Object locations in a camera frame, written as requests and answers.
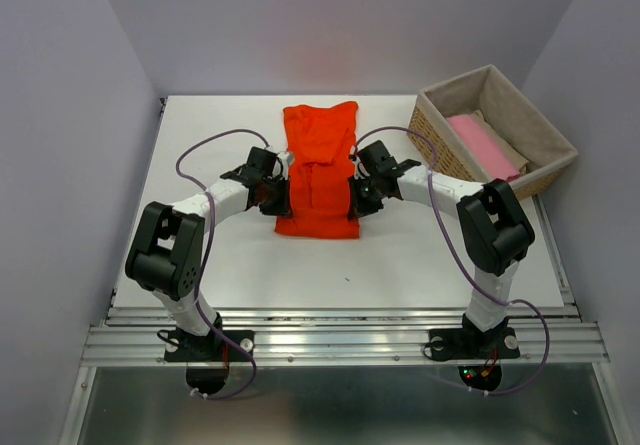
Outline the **orange t shirt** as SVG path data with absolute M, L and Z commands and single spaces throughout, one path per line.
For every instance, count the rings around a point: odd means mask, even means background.
M 294 155 L 289 168 L 292 215 L 276 220 L 276 233 L 316 239 L 360 236 L 359 222 L 348 217 L 357 112 L 355 101 L 283 109 L 287 149 Z

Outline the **wicker basket with liner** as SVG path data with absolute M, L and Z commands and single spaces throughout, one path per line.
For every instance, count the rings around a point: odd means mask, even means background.
M 526 199 L 545 191 L 576 148 L 495 66 L 418 92 L 409 128 L 437 147 L 436 170 L 454 178 L 503 178 Z

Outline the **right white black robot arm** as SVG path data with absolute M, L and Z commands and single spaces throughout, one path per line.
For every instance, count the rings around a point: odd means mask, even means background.
M 373 215 L 385 199 L 431 208 L 445 243 L 473 288 L 463 315 L 460 343 L 482 355 L 503 326 L 511 284 L 535 232 L 510 184 L 453 178 L 420 162 L 397 161 L 380 141 L 353 149 L 355 175 L 348 179 L 351 220 Z

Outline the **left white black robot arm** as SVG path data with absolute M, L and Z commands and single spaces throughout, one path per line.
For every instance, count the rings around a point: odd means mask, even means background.
M 253 147 L 246 162 L 188 199 L 147 204 L 125 262 L 125 275 L 164 305 L 176 328 L 161 332 L 170 360 L 212 359 L 225 348 L 222 320 L 199 291 L 215 227 L 253 207 L 290 216 L 290 151 Z

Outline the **pink rolled t shirt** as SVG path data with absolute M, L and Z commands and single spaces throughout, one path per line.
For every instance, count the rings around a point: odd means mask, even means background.
M 475 116 L 455 115 L 447 122 L 492 178 L 512 181 L 520 176 L 520 170 Z

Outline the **beige rolled t shirt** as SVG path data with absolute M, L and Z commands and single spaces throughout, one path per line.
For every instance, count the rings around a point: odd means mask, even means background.
M 480 110 L 475 110 L 472 115 L 480 122 L 485 132 L 497 143 L 502 153 L 518 169 L 520 175 L 527 171 L 528 159 L 516 151 L 505 139 L 503 139 L 485 120 Z

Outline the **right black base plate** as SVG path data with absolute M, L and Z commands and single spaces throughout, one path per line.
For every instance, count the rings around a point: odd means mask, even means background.
M 423 347 L 425 354 L 436 362 L 450 360 L 484 360 L 493 358 L 513 360 L 521 356 L 515 331 L 507 327 L 491 333 L 463 328 L 433 329 Z

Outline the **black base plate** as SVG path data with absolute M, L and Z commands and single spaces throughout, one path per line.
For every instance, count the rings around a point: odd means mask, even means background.
M 491 333 L 463 328 L 433 329 L 423 347 L 425 354 L 436 362 L 450 360 L 484 360 L 493 358 L 513 360 L 521 356 L 515 331 L 507 327 Z
M 161 329 L 156 336 L 165 345 L 164 360 L 168 363 L 249 361 L 241 351 L 227 344 L 212 331 L 201 337 L 177 328 Z

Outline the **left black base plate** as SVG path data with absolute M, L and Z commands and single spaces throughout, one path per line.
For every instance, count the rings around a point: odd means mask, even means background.
M 161 329 L 156 336 L 165 345 L 164 360 L 168 363 L 249 361 L 241 351 L 227 344 L 212 331 L 201 337 L 177 328 Z

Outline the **aluminium mounting rail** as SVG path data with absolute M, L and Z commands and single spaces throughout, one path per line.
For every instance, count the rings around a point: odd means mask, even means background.
M 596 323 L 584 322 L 573 305 L 551 308 L 550 363 L 606 363 L 609 354 Z M 457 309 L 241 310 L 220 313 L 225 330 L 253 330 L 260 367 L 435 365 L 421 353 L 428 332 L 461 323 Z M 511 310 L 521 358 L 539 363 L 544 333 L 524 308 Z M 93 367 L 177 366 L 164 360 L 156 333 L 173 323 L 159 308 L 116 308 L 91 327 L 81 365 Z

